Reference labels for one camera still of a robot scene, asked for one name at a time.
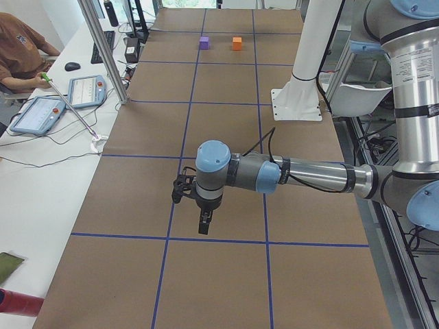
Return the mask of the purple foam block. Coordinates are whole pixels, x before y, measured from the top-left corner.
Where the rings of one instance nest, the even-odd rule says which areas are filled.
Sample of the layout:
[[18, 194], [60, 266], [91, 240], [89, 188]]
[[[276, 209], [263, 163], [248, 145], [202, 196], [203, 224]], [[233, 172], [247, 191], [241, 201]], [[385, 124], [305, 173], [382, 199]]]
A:
[[200, 37], [199, 49], [200, 50], [209, 50], [210, 49], [210, 39], [208, 36], [201, 36]]

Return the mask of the orange foam block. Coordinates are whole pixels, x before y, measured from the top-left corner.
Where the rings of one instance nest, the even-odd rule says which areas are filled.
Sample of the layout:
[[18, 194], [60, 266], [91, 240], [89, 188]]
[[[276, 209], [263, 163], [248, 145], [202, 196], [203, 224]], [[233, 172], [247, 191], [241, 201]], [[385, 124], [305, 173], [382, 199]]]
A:
[[232, 50], [233, 51], [241, 51], [242, 50], [242, 37], [233, 36], [232, 38]]

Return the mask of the far blue teach pendant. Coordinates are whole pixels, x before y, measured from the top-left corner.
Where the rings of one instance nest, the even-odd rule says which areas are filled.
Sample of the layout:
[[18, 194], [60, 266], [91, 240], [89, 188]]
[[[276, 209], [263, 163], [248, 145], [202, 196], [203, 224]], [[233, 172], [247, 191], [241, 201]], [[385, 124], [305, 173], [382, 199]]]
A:
[[75, 109], [101, 105], [106, 98], [106, 82], [101, 75], [70, 79], [68, 100]]

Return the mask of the blue teach pendant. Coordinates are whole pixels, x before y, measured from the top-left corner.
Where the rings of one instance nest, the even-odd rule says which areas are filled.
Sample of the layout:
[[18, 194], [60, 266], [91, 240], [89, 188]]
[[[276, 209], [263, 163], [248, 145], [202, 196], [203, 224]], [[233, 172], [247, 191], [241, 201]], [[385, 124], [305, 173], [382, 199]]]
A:
[[10, 125], [10, 131], [44, 136], [60, 119], [65, 108], [61, 98], [36, 97]]
[[75, 109], [101, 105], [106, 98], [106, 82], [101, 75], [70, 79], [68, 100]]

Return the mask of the black power adapter box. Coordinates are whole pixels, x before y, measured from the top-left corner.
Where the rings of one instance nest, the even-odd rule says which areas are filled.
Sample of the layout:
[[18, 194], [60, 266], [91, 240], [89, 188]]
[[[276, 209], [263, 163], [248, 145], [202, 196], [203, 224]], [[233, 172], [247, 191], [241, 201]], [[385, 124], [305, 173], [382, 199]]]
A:
[[127, 63], [137, 63], [139, 61], [140, 42], [138, 38], [126, 38], [126, 50], [124, 53]]

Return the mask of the white plastic chair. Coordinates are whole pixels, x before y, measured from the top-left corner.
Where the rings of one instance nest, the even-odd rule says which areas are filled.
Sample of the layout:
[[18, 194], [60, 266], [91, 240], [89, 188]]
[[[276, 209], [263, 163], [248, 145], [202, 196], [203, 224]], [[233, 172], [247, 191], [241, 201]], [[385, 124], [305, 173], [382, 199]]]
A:
[[372, 113], [392, 90], [386, 83], [381, 88], [340, 84], [331, 98], [331, 112], [337, 117], [360, 117]]

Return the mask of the black monitor stand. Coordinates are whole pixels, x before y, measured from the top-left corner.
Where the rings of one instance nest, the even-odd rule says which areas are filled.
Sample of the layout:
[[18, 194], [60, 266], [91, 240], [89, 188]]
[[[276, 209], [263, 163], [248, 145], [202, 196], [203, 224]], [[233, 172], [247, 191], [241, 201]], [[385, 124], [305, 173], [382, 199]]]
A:
[[127, 6], [128, 21], [132, 30], [128, 35], [131, 38], [138, 38], [140, 43], [145, 44], [150, 33], [145, 21], [141, 2], [139, 0], [127, 1]]

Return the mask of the near blue teach pendant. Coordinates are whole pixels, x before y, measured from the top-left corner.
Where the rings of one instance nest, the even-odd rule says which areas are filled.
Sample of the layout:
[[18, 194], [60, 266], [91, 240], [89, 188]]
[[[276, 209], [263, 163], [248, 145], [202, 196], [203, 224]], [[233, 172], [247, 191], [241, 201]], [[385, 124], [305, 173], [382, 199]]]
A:
[[36, 97], [10, 125], [10, 131], [44, 136], [60, 119], [65, 108], [61, 98]]

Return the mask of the black computer mouse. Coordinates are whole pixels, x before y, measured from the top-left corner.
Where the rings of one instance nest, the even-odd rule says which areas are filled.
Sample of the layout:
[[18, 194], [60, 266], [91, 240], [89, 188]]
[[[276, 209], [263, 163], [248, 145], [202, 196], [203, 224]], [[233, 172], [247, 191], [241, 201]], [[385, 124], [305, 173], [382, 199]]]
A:
[[71, 72], [81, 69], [81, 65], [77, 62], [68, 62], [64, 66], [65, 71]]

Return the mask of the green cloth pouch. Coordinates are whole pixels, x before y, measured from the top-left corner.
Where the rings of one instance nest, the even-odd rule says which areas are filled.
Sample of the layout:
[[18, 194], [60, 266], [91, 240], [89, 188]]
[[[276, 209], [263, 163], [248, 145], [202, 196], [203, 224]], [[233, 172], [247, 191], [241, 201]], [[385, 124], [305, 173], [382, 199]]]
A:
[[24, 258], [1, 252], [0, 254], [0, 283], [3, 284], [10, 275], [24, 262]]

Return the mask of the red cylinder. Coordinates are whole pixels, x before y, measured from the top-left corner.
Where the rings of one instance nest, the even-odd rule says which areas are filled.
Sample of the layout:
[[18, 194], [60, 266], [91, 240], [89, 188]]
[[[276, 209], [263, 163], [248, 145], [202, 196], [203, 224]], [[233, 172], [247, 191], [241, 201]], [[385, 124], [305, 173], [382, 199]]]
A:
[[11, 315], [36, 317], [44, 298], [1, 289], [1, 312]]

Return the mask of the black water bottle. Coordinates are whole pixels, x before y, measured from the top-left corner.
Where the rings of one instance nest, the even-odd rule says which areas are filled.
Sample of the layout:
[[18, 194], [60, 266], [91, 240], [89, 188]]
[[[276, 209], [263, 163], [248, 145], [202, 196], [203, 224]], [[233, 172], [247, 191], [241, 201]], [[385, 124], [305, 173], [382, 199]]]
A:
[[106, 9], [106, 13], [108, 15], [108, 20], [112, 27], [118, 27], [119, 21], [117, 19], [117, 15], [115, 13], [114, 6], [111, 0], [104, 0], [104, 7]]

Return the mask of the person in brown shirt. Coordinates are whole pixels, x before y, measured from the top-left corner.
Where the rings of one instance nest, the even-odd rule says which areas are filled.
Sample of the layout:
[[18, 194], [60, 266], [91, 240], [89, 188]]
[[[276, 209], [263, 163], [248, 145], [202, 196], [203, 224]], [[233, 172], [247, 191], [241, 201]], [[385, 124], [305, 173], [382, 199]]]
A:
[[1, 13], [1, 85], [13, 93], [30, 93], [36, 88], [47, 89], [50, 84], [42, 78], [51, 63], [48, 56], [60, 52], [44, 36], [15, 16]]

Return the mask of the aluminium frame post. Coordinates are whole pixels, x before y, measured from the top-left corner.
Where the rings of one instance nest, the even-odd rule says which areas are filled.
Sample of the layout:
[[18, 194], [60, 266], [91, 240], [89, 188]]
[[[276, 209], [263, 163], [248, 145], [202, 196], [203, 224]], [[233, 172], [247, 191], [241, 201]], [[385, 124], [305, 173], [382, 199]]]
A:
[[106, 41], [106, 37], [97, 17], [93, 2], [89, 0], [78, 0], [78, 4], [86, 21], [86, 24], [88, 25], [88, 29], [91, 33], [93, 41], [97, 45], [108, 77], [110, 78], [112, 86], [115, 89], [116, 94], [119, 98], [119, 102], [121, 104], [125, 104], [128, 100], [128, 94], [121, 81], [119, 71], [112, 56], [112, 51], [110, 50], [110, 47], [108, 46], [108, 43]]

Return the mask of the green handled grabber stick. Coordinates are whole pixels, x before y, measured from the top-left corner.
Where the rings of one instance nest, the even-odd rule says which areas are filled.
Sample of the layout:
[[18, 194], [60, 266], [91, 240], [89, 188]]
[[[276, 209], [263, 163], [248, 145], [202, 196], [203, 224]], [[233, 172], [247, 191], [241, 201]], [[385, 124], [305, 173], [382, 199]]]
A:
[[65, 102], [66, 107], [73, 112], [73, 114], [80, 120], [83, 126], [88, 130], [92, 136], [93, 141], [100, 141], [102, 136], [99, 135], [77, 112], [77, 110], [69, 103], [68, 99], [58, 90], [58, 87], [52, 82], [52, 79], [47, 76], [46, 73], [42, 72], [41, 77], [55, 90], [55, 92], [60, 96], [60, 98]]

